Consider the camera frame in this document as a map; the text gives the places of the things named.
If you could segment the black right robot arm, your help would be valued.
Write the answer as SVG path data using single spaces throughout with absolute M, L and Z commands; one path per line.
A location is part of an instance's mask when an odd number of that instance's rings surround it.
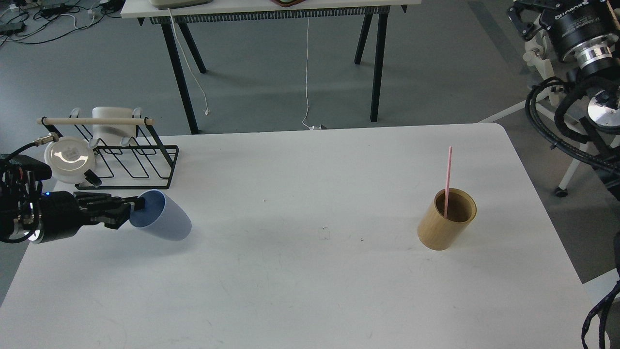
M 524 101 L 528 121 L 618 198 L 619 2 L 514 0 L 507 16 L 542 79 Z

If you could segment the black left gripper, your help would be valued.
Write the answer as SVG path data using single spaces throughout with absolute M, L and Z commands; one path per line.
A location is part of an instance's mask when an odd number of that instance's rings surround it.
M 141 197 L 118 197 L 109 193 L 76 191 L 46 192 L 38 201 L 39 227 L 30 236 L 32 243 L 45 243 L 75 236 L 81 227 L 104 224 L 117 230 L 132 212 L 143 210 Z

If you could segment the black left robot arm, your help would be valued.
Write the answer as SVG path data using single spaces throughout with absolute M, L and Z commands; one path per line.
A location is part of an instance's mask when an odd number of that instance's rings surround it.
M 51 132 L 1 156 L 1 241 L 44 243 L 73 237 L 84 226 L 104 224 L 120 228 L 133 211 L 144 210 L 142 197 L 118 197 L 93 192 L 44 192 L 51 167 L 24 155 L 41 145 L 60 145 L 63 138 Z

